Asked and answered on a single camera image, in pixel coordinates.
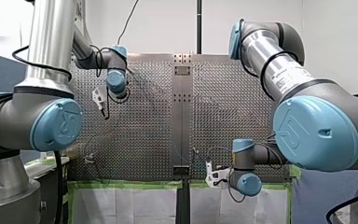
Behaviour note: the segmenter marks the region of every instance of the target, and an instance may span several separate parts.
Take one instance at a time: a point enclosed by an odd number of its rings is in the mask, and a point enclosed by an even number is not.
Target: white wall
[[[204,0],[202,53],[228,54],[231,27],[240,19],[285,22],[301,33],[301,9],[301,0]]]
[[[304,0],[306,68],[358,92],[358,0]]]
[[[86,21],[95,44],[109,46],[117,43],[133,2],[86,1]],[[299,30],[301,8],[301,0],[204,0],[202,52],[227,54],[231,27],[240,18],[287,22]],[[121,44],[130,52],[195,52],[196,13],[196,0],[141,0]]]
[[[86,0],[93,43],[115,45],[134,0]],[[129,52],[190,52],[196,49],[194,0],[140,0],[121,43]]]
[[[11,58],[11,52],[28,45],[33,13],[24,0],[0,0],[0,56]]]

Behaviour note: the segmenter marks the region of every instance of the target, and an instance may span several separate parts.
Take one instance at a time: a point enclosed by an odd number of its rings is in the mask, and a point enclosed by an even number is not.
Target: blue joint cap
[[[237,21],[231,29],[231,35],[228,45],[228,56],[232,60],[238,60],[240,58],[240,22]]]
[[[114,49],[115,51],[117,51],[121,56],[123,56],[124,58],[127,58],[127,49],[124,48],[121,45],[114,45],[111,47],[111,49]]]
[[[55,100],[39,114],[30,134],[37,151],[58,151],[69,147],[78,137],[83,116],[80,105],[72,99]]]
[[[117,69],[110,69],[107,73],[107,88],[115,95],[120,95],[126,90],[126,78],[124,72]]]
[[[261,189],[262,184],[258,175],[246,173],[238,179],[237,190],[243,195],[254,197]]]
[[[275,111],[273,129],[283,156],[310,170],[337,172],[358,160],[358,132],[338,107],[314,96],[296,96]]]
[[[253,139],[243,138],[243,139],[234,139],[232,141],[232,151],[237,153],[247,149],[251,149],[255,145]]]

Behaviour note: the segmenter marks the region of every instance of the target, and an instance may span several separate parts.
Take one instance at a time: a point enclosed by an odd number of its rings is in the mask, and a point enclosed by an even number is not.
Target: pegboard
[[[72,179],[172,179],[171,83],[172,55],[130,56],[127,74],[128,102],[110,101],[110,119],[104,120],[91,100],[92,91],[104,85],[106,71],[76,74],[75,93],[84,111],[81,135],[75,144],[77,157]],[[94,163],[85,158],[94,155]]]
[[[257,78],[246,75],[241,64],[227,56],[187,57],[189,74],[187,81],[180,82],[175,74],[179,65],[176,55],[131,55],[133,74],[127,74],[130,99],[122,105],[111,102],[109,120],[103,119],[91,100],[91,92],[104,84],[105,71],[97,78],[95,70],[73,66],[84,125],[74,145],[77,157],[70,170],[72,179],[172,180],[172,167],[178,160],[190,164],[190,178],[203,179],[208,148],[231,148],[235,138],[260,141],[269,135],[271,101]],[[186,95],[179,97],[178,88],[186,90]],[[185,107],[188,117],[178,120],[177,110]],[[188,130],[182,145],[177,144],[179,125]],[[91,153],[94,163],[85,162]],[[213,164],[231,163],[228,152],[213,150],[211,156]],[[257,166],[256,172],[268,182],[288,177],[286,169],[268,166]]]
[[[247,75],[241,63],[228,56],[194,55],[191,174],[205,178],[205,159],[211,147],[231,149],[232,140],[262,141],[271,132],[272,102],[260,88],[258,78]],[[213,165],[230,165],[231,153],[211,150]],[[257,165],[255,172],[265,182],[282,182],[286,168]]]

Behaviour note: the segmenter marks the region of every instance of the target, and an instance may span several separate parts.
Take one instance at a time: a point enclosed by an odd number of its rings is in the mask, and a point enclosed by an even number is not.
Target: robotic arm
[[[126,94],[126,50],[94,52],[75,27],[76,2],[34,2],[28,61],[21,60],[29,65],[25,79],[13,93],[0,94],[0,223],[40,220],[40,186],[25,173],[20,150],[63,150],[80,133],[82,112],[69,87],[71,51],[79,68],[108,69],[107,89]]]
[[[288,160],[310,170],[358,169],[358,96],[303,68],[303,45],[292,27],[241,20],[232,28],[229,56],[258,77],[264,92],[278,104],[273,116],[277,145],[268,150],[276,153],[273,163],[282,155],[283,163]],[[255,164],[264,164],[263,151],[266,146],[251,139],[234,140],[234,167],[224,176],[232,188],[248,196],[261,190],[252,171]],[[213,183],[209,177],[212,170],[206,180]]]

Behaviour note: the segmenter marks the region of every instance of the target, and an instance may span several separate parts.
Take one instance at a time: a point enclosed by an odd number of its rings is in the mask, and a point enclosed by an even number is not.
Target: metal bracket
[[[175,66],[176,76],[190,76],[190,66]]]
[[[189,175],[190,167],[188,165],[174,165],[173,175]]]

